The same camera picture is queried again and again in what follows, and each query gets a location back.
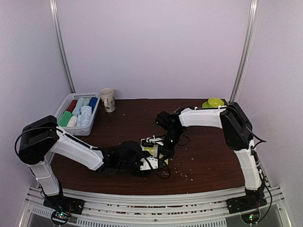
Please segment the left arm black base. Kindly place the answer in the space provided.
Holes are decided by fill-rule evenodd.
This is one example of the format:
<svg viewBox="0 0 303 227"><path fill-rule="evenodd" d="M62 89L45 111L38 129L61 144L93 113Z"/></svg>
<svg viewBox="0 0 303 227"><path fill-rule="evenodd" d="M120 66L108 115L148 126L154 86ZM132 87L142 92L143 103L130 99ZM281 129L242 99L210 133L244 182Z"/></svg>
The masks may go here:
<svg viewBox="0 0 303 227"><path fill-rule="evenodd" d="M84 200L66 196L45 197L43 205L53 210L63 211L68 214L81 215L84 207Z"/></svg>

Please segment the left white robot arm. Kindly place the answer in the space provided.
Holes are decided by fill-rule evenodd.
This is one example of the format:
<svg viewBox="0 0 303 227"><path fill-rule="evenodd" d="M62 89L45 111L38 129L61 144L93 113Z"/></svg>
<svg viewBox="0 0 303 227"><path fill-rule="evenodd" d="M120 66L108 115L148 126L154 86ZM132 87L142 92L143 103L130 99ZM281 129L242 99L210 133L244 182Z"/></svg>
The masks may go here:
<svg viewBox="0 0 303 227"><path fill-rule="evenodd" d="M94 172L116 175L121 171L142 173L159 167L158 160L143 151L135 141L119 146L98 148L68 133L57 124L53 115L23 128L16 138L14 150L41 185L45 197L58 210L68 206L62 186L45 156L52 152L80 163Z"/></svg>

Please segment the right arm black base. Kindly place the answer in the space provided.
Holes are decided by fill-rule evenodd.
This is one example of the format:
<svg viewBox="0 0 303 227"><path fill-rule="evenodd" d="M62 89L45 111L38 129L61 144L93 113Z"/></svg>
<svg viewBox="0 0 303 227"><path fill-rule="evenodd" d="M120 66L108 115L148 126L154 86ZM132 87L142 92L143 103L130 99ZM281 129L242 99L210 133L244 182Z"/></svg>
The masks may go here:
<svg viewBox="0 0 303 227"><path fill-rule="evenodd" d="M265 198L261 198L259 201L256 201L252 197L241 196L228 199L226 204L229 213L234 214L249 210L257 210L258 207L267 205L267 200Z"/></svg>

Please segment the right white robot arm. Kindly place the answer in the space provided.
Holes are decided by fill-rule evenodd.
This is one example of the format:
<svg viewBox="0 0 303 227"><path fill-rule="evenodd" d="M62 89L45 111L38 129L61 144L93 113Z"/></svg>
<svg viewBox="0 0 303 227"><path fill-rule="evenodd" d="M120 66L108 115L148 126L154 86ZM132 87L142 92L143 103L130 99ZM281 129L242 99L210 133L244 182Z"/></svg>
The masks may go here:
<svg viewBox="0 0 303 227"><path fill-rule="evenodd" d="M165 157L172 157L174 147L186 128L192 126L216 127L223 131L226 145L234 151L245 180L243 205L252 209L264 196L265 184L261 175L260 160L255 151L257 136L244 111L238 103L229 105L198 108L182 107L172 113L162 111L155 120L156 124L166 130L160 150Z"/></svg>

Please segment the yellow green patterned towel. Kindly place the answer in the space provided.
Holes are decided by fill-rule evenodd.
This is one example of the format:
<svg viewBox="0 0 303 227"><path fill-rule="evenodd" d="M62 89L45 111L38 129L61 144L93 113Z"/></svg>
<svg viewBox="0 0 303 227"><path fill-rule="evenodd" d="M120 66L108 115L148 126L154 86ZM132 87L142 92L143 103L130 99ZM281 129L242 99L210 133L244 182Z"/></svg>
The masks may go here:
<svg viewBox="0 0 303 227"><path fill-rule="evenodd" d="M157 157L159 158L159 154L158 154L158 148L160 147L160 145L156 145L152 148L149 147L142 147L143 151L147 151L149 152L153 157Z"/></svg>

